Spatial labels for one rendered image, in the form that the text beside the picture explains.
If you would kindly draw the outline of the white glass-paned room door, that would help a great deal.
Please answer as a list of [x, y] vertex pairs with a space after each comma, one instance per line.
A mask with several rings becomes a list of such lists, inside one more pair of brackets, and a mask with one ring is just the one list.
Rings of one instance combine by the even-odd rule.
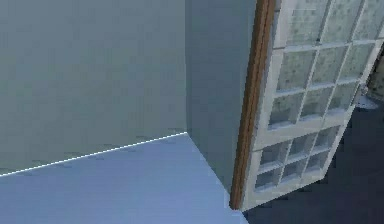
[[381, 47], [384, 0], [277, 0], [241, 208], [324, 178]]

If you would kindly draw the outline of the brown wooden door frame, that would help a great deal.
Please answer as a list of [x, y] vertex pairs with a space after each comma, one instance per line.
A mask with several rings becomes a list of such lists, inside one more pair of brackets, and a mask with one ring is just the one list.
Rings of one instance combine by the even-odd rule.
[[266, 66], [270, 29], [273, 25], [276, 4], [276, 0], [255, 1], [251, 47], [230, 191], [229, 206], [233, 210], [239, 210], [243, 203], [261, 79]]

